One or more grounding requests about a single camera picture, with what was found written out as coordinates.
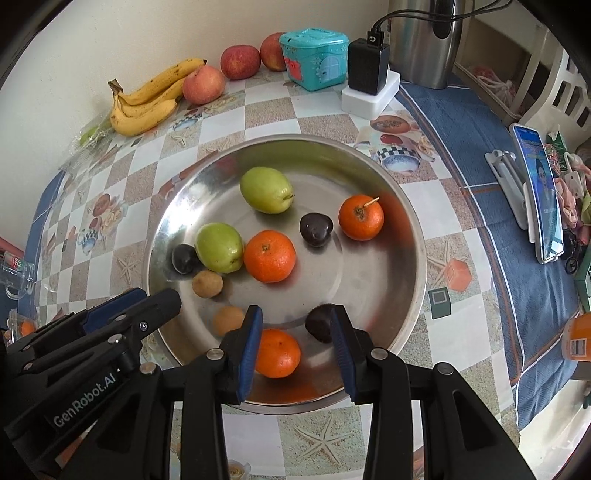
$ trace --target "teal plastic box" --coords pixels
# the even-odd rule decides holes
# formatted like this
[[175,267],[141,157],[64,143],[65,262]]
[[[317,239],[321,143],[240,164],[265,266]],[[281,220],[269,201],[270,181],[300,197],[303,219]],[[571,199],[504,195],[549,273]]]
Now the teal plastic box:
[[314,92],[321,88],[343,83],[347,77],[346,35],[306,28],[284,33],[279,37],[287,74],[303,88]]

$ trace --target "tile-patterned tablecloth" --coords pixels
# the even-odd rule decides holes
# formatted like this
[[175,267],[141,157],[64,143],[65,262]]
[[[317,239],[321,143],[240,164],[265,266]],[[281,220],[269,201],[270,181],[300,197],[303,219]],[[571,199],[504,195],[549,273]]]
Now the tile-patterned tablecloth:
[[[146,239],[176,185],[201,158],[264,135],[321,135],[371,155],[400,183],[426,239],[427,291],[447,289],[451,311],[440,317],[426,296],[400,356],[424,367],[452,363],[518,442],[491,268],[452,166],[433,147],[440,139],[426,136],[397,99],[371,123],[342,112],[342,88],[309,93],[284,73],[261,71],[229,82],[225,94],[205,107],[180,102],[174,115],[144,135],[100,141],[90,160],[66,176],[47,217],[35,289],[40,321],[142,286]],[[142,357],[171,366],[154,338],[144,342]],[[416,402],[413,413],[415,477],[421,478]],[[176,411],[171,442],[175,475],[180,416]],[[224,407],[228,458],[250,464],[251,476],[259,478],[360,478],[370,420],[371,407],[348,401],[292,416]]]

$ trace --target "banana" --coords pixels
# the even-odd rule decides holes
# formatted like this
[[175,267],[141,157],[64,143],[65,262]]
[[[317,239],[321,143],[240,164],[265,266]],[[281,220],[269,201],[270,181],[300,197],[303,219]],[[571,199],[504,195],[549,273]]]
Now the banana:
[[143,115],[130,118],[125,116],[121,109],[119,95],[114,95],[111,125],[117,133],[126,137],[133,137],[154,128],[173,113],[176,106],[176,100],[164,100]]
[[170,87],[174,82],[186,77],[193,70],[202,67],[207,63],[207,60],[202,59],[187,59],[169,69],[159,73],[147,83],[144,83],[138,90],[128,95],[120,93],[119,96],[128,105],[141,105],[152,100],[162,90]]
[[121,109],[123,110],[123,113],[126,116],[140,116],[165,100],[176,100],[183,94],[183,83],[185,78],[186,77],[183,77],[177,82],[174,82],[154,100],[144,103],[143,105],[130,105],[121,98],[121,95],[119,95],[119,101],[121,102]]

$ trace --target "white chair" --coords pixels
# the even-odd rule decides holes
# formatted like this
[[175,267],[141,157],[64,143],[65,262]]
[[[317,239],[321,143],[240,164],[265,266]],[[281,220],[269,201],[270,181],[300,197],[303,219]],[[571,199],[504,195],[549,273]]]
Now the white chair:
[[591,137],[591,102],[583,77],[569,54],[558,47],[546,86],[521,120],[522,125],[535,128],[545,140],[560,126],[568,151]]

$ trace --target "metal bowl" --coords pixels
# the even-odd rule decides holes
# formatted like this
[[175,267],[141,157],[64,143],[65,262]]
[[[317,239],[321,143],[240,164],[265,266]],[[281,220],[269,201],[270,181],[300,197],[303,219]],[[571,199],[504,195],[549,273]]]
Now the metal bowl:
[[[289,178],[295,191],[289,210],[266,215],[244,201],[239,181],[255,166],[276,168]],[[369,242],[350,240],[337,222],[343,201],[357,193],[379,196],[385,213],[382,231]],[[325,213],[335,223],[321,249],[308,247],[299,232],[300,218],[309,212]],[[172,268],[170,254],[180,243],[193,245],[197,230],[209,222],[233,225],[244,242],[264,229],[283,232],[297,251],[293,272],[283,282],[262,284],[243,267],[224,275],[218,297],[197,297],[191,278]],[[346,398],[332,346],[304,327],[312,308],[344,305],[353,325],[367,330],[376,346],[398,353],[417,320],[427,268],[421,227],[400,186],[353,148],[308,135],[259,138],[204,160],[166,209],[144,265],[148,293],[172,287],[183,301],[181,313],[159,330],[180,364],[219,346],[211,320],[223,305],[245,311],[257,304],[265,327],[285,329],[297,339],[302,357],[296,371],[278,380],[255,374],[248,401],[240,407],[270,414],[312,411]]]

